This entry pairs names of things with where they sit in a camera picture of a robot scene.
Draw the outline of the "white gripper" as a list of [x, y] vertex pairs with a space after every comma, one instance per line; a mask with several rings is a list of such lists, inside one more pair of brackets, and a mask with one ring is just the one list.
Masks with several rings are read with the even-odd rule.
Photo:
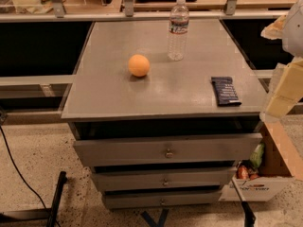
[[[303, 0], [265, 27], [260, 35], [269, 40], [282, 38], [283, 50], [303, 57]], [[279, 63], [271, 77], [269, 92], [260, 112], [262, 122], [277, 122], [303, 97], [303, 60], [294, 59], [287, 65]]]

